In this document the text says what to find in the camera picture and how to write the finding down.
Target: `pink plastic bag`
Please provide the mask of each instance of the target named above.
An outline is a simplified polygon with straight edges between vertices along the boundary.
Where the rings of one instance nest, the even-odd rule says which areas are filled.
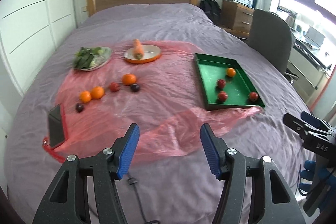
[[[249,109],[204,110],[194,53],[201,49],[188,42],[146,41],[159,46],[162,57],[147,64],[134,65],[123,58],[132,42],[109,46],[113,49],[108,64],[92,72],[71,70],[58,90],[56,104],[64,105],[69,139],[53,152],[60,156],[93,156],[124,136],[131,123],[140,127],[140,140],[133,162],[168,156],[187,155],[201,146],[200,127],[207,122],[217,136],[227,133],[241,118],[262,112]],[[121,84],[126,73],[135,74],[141,89],[133,93]],[[111,82],[120,83],[112,93]],[[103,86],[105,95],[75,111],[79,94]]]

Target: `smartphone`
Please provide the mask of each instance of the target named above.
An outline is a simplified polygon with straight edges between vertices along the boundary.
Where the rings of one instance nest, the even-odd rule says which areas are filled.
[[[63,104],[55,106],[48,114],[49,144],[55,149],[68,139],[67,124]]]

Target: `green tray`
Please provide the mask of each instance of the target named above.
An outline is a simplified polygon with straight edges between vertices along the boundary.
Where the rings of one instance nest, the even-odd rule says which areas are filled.
[[[230,107],[265,107],[260,94],[236,60],[196,53],[195,61],[201,79],[206,110],[209,111]],[[236,70],[235,77],[231,78],[226,75],[227,68],[234,68]],[[224,79],[226,81],[223,91],[228,94],[228,99],[224,103],[217,100],[217,95],[221,92],[221,90],[217,88],[218,79]],[[249,100],[249,94],[252,91],[257,92],[259,95],[256,102]]]

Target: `black backpack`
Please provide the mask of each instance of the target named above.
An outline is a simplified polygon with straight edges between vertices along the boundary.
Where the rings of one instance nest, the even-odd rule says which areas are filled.
[[[221,9],[215,0],[201,0],[199,7],[205,12],[213,24],[218,25],[221,18]]]

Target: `blue gripper pad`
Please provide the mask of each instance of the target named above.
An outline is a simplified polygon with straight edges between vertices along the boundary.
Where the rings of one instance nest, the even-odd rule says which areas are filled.
[[[119,180],[128,172],[139,138],[139,126],[132,123],[125,136],[116,139],[112,146],[112,150],[115,152],[113,162],[117,166],[116,175]]]
[[[201,126],[199,134],[211,173],[219,179],[223,173],[221,163],[225,163],[227,146],[223,139],[215,136],[208,123]]]
[[[301,119],[305,122],[307,122],[308,124],[310,124],[311,126],[315,127],[315,128],[319,128],[321,121],[320,119],[316,118],[315,116],[303,111],[301,113]]]

